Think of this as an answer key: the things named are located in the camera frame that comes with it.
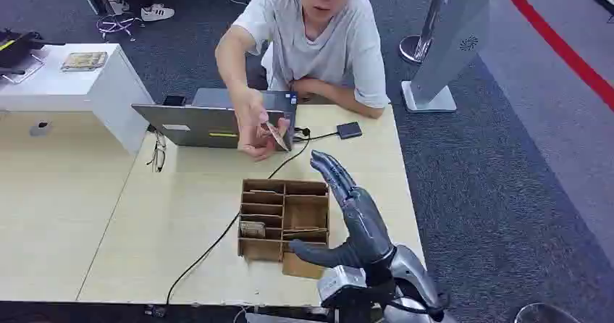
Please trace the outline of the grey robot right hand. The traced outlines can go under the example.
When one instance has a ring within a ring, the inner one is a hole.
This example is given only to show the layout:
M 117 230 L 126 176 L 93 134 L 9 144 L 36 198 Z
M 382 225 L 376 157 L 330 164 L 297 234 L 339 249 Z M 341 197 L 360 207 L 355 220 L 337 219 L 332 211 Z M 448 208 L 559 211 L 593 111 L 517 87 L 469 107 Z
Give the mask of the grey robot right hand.
M 381 261 L 392 252 L 387 226 L 371 195 L 358 186 L 348 171 L 333 156 L 311 152 L 310 165 L 328 184 L 342 212 L 347 239 L 336 248 L 310 246 L 291 240 L 290 250 L 301 260 L 322 267 L 339 265 L 364 268 Z

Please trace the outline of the person's right hand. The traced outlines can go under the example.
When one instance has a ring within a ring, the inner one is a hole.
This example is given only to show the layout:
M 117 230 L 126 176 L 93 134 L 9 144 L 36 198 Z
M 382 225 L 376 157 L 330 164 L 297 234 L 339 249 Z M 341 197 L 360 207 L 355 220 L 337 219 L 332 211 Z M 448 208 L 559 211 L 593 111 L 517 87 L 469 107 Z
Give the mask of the person's right hand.
M 269 121 L 261 92 L 252 88 L 239 88 L 231 91 L 231 99 L 239 130 L 237 149 L 254 161 L 269 158 L 276 151 L 277 142 L 261 126 Z

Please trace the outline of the person's left hand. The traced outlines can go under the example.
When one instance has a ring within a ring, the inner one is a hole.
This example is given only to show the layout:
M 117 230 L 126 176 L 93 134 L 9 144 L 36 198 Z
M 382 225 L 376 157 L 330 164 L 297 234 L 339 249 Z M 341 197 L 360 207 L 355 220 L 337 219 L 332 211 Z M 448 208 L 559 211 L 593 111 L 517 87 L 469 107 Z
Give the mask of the person's left hand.
M 314 92 L 315 86 L 316 80 L 309 77 L 301 78 L 300 80 L 292 80 L 290 82 L 291 90 L 297 93 L 297 97 L 301 102 L 308 102 L 316 95 L 316 92 Z

